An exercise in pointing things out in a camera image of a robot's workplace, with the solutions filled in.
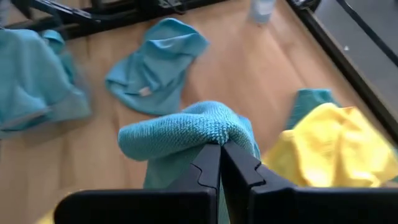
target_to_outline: towel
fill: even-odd
[[[331,91],[327,89],[301,89],[297,92],[292,113],[286,124],[286,130],[301,121],[313,109],[323,103],[334,103],[338,107],[341,105],[333,98]]]
[[[208,42],[194,28],[163,19],[144,35],[137,51],[118,62],[105,79],[126,106],[153,115],[179,110],[187,68]]]
[[[223,145],[229,139],[260,158],[250,121],[215,101],[196,103],[181,113],[130,124],[119,132],[119,146],[125,155],[138,161],[148,160],[146,189],[166,188],[206,143]],[[219,223],[227,224],[222,184],[220,192]]]
[[[0,30],[0,138],[46,121],[90,115],[65,42],[53,31]]]
[[[263,163],[299,186],[380,187],[398,175],[392,146],[354,107],[316,107],[284,131]]]

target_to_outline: white bottle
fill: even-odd
[[[251,0],[250,15],[258,23],[266,23],[271,17],[276,0]]]

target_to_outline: blue microfiber cloth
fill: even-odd
[[[324,103],[341,105],[333,98],[331,91],[327,89],[301,89],[297,92],[293,110],[287,121],[286,130],[293,129],[311,110]]]
[[[46,121],[91,114],[76,69],[54,30],[0,30],[0,139]]]
[[[111,69],[105,85],[132,109],[154,115],[175,113],[187,68],[207,45],[194,28],[163,19],[145,33],[137,51]]]
[[[222,103],[205,101],[181,113],[123,127],[119,146],[125,155],[148,160],[144,188],[166,188],[179,177],[209,142],[223,145],[229,139],[260,159],[250,121]],[[223,188],[220,189],[219,223],[229,222]]]

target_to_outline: microfiber cloth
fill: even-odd
[[[206,143],[225,144],[232,139],[260,158],[250,121],[222,103],[204,101],[156,119],[120,129],[122,152],[138,161],[148,160],[146,189],[166,188],[179,177]],[[227,224],[228,211],[221,184],[219,223]]]
[[[76,69],[54,30],[0,30],[0,138],[46,121],[91,114]]]
[[[262,161],[299,186],[380,187],[398,175],[391,148],[357,108],[324,103],[284,131]]]
[[[333,103],[338,107],[341,105],[333,98],[331,91],[327,89],[301,89],[297,92],[292,113],[285,129],[290,130],[307,114],[317,106],[324,103]]]
[[[145,33],[137,51],[109,71],[105,85],[134,110],[153,115],[175,113],[187,68],[207,45],[191,26],[163,19]]]

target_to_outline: yellow microfiber cloth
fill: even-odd
[[[392,146],[355,107],[317,106],[262,161],[299,186],[379,187],[398,175]]]

